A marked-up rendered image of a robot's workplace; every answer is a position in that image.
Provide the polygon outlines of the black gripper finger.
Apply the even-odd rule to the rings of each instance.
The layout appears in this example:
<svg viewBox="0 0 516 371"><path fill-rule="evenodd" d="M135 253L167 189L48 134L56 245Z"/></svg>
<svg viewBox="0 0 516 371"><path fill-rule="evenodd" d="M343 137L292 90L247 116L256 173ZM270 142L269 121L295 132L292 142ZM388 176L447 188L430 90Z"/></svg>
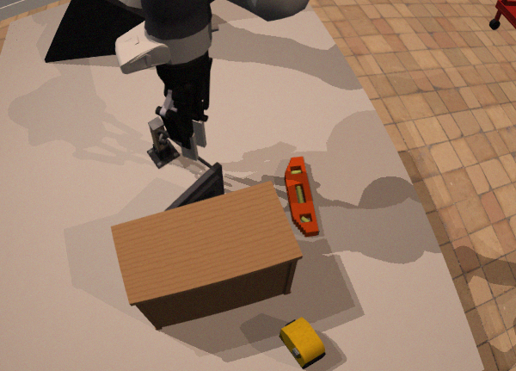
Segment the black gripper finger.
<svg viewBox="0 0 516 371"><path fill-rule="evenodd" d="M161 116L169 137L181 143L182 156L197 161L199 155L191 109L194 103L193 92L194 86L188 83L185 88L186 101L175 102L171 98L172 90L168 90L164 104L158 106L155 113Z"/></svg>
<svg viewBox="0 0 516 371"><path fill-rule="evenodd" d="M204 110L209 108L212 58L209 58L209 62L210 64L206 73L202 77L194 80L195 92L193 93L193 104L191 106L193 115L193 132L196 136L196 144L204 148L206 147L206 131L204 122L207 122L208 120L208 115L204 114Z"/></svg>

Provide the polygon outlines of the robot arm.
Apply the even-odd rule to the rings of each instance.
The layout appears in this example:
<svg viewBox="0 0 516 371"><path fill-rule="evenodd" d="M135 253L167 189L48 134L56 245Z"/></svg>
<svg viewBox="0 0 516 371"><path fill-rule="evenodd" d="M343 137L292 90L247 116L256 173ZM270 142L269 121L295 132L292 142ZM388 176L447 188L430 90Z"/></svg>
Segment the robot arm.
<svg viewBox="0 0 516 371"><path fill-rule="evenodd" d="M120 1L145 13L145 22L115 42L116 57L124 74L196 59L212 45L212 32L219 30L217 23L212 24L210 3L214 0ZM296 15L310 0L227 1L270 22Z"/></svg>

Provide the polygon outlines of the orange spirit level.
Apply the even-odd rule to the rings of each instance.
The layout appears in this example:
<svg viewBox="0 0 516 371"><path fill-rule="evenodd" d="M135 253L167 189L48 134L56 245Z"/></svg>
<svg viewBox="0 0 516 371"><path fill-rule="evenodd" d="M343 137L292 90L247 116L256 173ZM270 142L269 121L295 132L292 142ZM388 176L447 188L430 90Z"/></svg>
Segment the orange spirit level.
<svg viewBox="0 0 516 371"><path fill-rule="evenodd" d="M305 238L319 235L316 209L304 157L291 158L285 171L285 184L293 224Z"/></svg>

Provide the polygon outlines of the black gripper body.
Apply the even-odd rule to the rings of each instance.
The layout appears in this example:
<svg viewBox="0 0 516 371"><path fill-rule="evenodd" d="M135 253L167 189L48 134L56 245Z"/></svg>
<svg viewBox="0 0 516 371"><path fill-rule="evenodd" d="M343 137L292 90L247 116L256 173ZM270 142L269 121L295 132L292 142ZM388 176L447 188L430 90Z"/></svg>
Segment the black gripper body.
<svg viewBox="0 0 516 371"><path fill-rule="evenodd" d="M164 96L167 96L168 90L172 90L172 100L177 102L185 102L185 88L187 84L192 84L195 91L194 80L201 77L206 72L208 66L208 50L203 56L193 59L187 63L178 65L157 65L157 75L164 83Z"/></svg>

